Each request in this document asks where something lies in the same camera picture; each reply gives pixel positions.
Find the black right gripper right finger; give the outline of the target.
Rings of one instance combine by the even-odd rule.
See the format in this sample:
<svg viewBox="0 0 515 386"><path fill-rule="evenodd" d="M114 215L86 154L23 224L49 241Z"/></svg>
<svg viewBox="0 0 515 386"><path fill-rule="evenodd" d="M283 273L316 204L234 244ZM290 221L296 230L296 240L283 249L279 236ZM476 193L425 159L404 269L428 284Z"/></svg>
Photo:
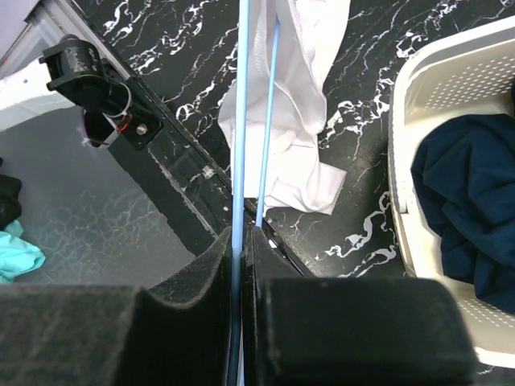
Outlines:
<svg viewBox="0 0 515 386"><path fill-rule="evenodd" d="M430 279L304 277L248 229L248 385L471 385L477 358L451 293Z"/></svg>

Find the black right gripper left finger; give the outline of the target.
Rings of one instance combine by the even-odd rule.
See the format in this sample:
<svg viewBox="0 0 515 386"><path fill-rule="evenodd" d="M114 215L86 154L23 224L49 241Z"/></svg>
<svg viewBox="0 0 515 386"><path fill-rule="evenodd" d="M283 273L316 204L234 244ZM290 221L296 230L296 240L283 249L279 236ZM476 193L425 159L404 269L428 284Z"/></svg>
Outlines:
<svg viewBox="0 0 515 386"><path fill-rule="evenodd" d="M2 384L224 384L230 237L149 289L4 285Z"/></svg>

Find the blue wire hanger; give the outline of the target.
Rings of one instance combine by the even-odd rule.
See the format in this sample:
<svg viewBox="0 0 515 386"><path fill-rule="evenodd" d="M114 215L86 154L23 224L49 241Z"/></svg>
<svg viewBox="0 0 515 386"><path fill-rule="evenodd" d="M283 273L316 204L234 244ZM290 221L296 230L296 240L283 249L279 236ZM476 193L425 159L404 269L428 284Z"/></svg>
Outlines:
<svg viewBox="0 0 515 386"><path fill-rule="evenodd" d="M262 226L270 155L274 86L281 23L276 6L267 1L240 1L237 37L237 78L221 112L230 126L232 179L231 327L228 385L243 385L242 265L244 257L245 181L258 183L256 225Z"/></svg>

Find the navy blue t shirt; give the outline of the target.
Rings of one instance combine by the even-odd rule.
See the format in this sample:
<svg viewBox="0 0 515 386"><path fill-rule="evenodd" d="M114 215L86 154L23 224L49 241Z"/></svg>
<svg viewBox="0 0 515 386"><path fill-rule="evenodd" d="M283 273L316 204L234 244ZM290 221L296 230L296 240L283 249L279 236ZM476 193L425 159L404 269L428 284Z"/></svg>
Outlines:
<svg viewBox="0 0 515 386"><path fill-rule="evenodd" d="M514 119L452 118L419 144L410 168L445 276L514 311Z"/></svg>

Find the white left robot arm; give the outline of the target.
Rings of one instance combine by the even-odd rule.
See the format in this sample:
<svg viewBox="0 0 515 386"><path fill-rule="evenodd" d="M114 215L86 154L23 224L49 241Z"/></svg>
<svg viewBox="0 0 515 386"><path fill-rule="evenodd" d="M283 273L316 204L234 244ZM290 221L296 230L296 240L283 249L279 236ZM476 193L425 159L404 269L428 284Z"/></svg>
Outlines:
<svg viewBox="0 0 515 386"><path fill-rule="evenodd" d="M123 136L140 150L163 127L132 81L123 80L92 43L75 35L1 78L2 130L75 106L81 109L83 141L94 148Z"/></svg>

